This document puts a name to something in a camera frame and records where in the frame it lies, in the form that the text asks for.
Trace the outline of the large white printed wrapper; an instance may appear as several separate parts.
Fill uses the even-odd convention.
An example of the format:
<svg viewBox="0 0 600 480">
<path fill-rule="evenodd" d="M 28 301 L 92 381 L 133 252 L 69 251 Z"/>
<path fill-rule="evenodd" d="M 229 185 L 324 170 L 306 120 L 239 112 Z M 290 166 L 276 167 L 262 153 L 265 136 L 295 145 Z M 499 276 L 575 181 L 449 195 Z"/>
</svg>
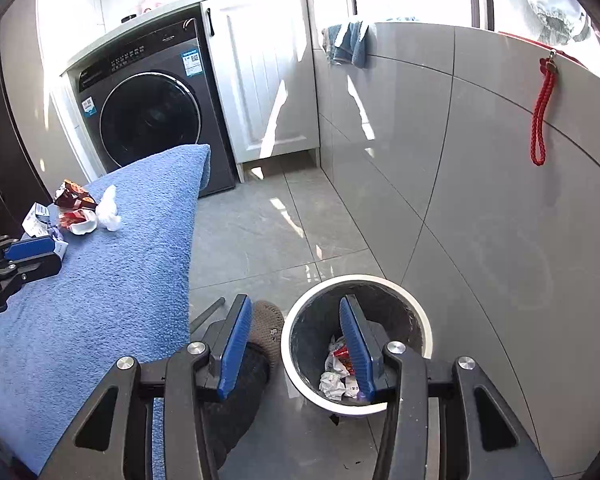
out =
<svg viewBox="0 0 600 480">
<path fill-rule="evenodd" d="M 344 337 L 332 337 L 328 345 L 328 353 L 324 363 L 324 372 L 321 374 L 318 388 L 321 394 L 332 402 L 356 402 L 365 401 L 365 396 L 358 388 L 358 380 L 353 376 L 341 376 L 332 369 L 332 352 L 346 344 Z"/>
</svg>

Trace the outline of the dark grey washing machine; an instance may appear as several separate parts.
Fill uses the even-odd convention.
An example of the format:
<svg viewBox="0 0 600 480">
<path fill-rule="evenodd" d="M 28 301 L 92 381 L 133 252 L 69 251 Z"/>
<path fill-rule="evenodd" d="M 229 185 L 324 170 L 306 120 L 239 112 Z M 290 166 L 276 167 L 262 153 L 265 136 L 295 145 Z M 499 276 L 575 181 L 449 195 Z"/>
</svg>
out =
<svg viewBox="0 0 600 480">
<path fill-rule="evenodd" d="M 199 6 L 122 32 L 74 62 L 68 77 L 105 171 L 179 145 L 207 144 L 204 195 L 235 187 L 235 159 Z"/>
</svg>

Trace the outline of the blue terry towel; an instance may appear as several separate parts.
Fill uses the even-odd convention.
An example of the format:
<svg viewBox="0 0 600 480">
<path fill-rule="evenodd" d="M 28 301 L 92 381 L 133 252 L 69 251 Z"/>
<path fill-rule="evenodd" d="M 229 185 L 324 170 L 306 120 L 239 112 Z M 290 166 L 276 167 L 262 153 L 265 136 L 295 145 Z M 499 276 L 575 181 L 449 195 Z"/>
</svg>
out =
<svg viewBox="0 0 600 480">
<path fill-rule="evenodd" d="M 115 231 L 69 236 L 58 274 L 0 314 L 0 440 L 40 472 L 79 408 L 122 356 L 170 356 L 188 341 L 188 279 L 210 148 L 171 148 L 106 174 Z"/>
</svg>

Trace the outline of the white tissue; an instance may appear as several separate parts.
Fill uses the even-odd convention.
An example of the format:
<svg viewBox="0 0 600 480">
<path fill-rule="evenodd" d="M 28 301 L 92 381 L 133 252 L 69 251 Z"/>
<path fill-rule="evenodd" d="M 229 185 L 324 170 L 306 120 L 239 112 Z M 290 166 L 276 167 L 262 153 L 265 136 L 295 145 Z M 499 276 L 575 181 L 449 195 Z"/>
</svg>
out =
<svg viewBox="0 0 600 480">
<path fill-rule="evenodd" d="M 116 196 L 117 188 L 114 185 L 109 185 L 95 209 L 98 224 L 109 232 L 116 232 L 121 226 Z"/>
</svg>

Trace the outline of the dark refrigerator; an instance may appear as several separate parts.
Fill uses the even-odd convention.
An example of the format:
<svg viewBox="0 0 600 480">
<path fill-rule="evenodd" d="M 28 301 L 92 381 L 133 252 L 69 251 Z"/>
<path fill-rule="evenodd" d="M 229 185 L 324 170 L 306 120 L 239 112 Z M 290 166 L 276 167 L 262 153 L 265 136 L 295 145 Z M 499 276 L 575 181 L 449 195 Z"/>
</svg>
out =
<svg viewBox="0 0 600 480">
<path fill-rule="evenodd" d="M 0 49 L 0 233 L 18 237 L 34 203 L 48 203 L 42 179 L 23 145 L 7 97 Z"/>
</svg>

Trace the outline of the grey trash bin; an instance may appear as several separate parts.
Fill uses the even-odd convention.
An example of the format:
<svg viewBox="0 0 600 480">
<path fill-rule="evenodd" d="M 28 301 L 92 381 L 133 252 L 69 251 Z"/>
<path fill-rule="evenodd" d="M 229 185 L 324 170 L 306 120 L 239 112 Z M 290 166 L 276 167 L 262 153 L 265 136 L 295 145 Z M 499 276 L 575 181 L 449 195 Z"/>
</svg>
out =
<svg viewBox="0 0 600 480">
<path fill-rule="evenodd" d="M 328 345 L 342 339 L 360 392 L 351 401 L 330 400 L 320 390 Z M 409 292 L 384 278 L 350 274 L 305 292 L 288 312 L 282 333 L 285 372 L 302 396 L 332 414 L 362 417 L 387 409 L 398 372 L 386 345 L 429 359 L 434 335 L 425 310 Z"/>
</svg>

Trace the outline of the red snack bag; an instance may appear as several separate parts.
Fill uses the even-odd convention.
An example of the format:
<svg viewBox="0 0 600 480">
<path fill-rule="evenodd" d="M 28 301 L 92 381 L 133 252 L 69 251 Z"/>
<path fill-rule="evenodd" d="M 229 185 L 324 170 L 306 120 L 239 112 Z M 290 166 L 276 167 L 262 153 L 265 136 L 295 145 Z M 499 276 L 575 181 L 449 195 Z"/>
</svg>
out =
<svg viewBox="0 0 600 480">
<path fill-rule="evenodd" d="M 355 374 L 349 349 L 345 344 L 332 352 L 332 369 L 341 376 L 353 376 Z"/>
</svg>

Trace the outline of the white cabinet door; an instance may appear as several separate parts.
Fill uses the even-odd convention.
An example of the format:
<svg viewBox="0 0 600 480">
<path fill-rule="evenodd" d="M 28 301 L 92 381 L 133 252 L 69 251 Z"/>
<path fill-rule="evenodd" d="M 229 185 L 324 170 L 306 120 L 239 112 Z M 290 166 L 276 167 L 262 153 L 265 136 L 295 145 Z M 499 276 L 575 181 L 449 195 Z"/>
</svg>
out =
<svg viewBox="0 0 600 480">
<path fill-rule="evenodd" d="M 201 12 L 235 162 L 317 148 L 306 0 L 207 0 Z"/>
</svg>

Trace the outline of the blue cloth on ledge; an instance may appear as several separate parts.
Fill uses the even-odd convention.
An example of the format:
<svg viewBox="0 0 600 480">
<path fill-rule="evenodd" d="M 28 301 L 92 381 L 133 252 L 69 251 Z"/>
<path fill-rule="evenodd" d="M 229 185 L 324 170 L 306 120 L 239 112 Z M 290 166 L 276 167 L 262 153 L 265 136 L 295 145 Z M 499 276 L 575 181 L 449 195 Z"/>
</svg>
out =
<svg viewBox="0 0 600 480">
<path fill-rule="evenodd" d="M 366 66 L 366 34 L 364 21 L 348 21 L 323 30 L 323 50 L 330 65 Z"/>
</svg>

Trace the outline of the brown foil snack wrapper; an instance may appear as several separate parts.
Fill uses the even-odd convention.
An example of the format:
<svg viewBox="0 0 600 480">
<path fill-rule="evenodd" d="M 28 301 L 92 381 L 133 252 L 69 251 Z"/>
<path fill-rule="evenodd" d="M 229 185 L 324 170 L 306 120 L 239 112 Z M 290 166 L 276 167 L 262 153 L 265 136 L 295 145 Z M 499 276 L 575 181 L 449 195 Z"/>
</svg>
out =
<svg viewBox="0 0 600 480">
<path fill-rule="evenodd" d="M 54 204 L 65 210 L 95 210 L 97 202 L 85 188 L 68 179 L 62 181 L 55 193 Z"/>
</svg>

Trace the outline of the black white snack bag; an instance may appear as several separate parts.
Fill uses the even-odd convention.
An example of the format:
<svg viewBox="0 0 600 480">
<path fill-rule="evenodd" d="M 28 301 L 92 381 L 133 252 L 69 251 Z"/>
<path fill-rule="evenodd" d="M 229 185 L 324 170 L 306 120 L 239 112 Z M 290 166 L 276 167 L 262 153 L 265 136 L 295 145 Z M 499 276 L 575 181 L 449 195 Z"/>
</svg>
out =
<svg viewBox="0 0 600 480">
<path fill-rule="evenodd" d="M 39 203 L 34 203 L 22 222 L 22 228 L 26 237 L 24 240 L 33 237 L 51 236 L 55 241 L 54 253 L 62 260 L 65 257 L 68 243 L 64 240 L 60 229 L 52 222 L 50 210 Z"/>
</svg>

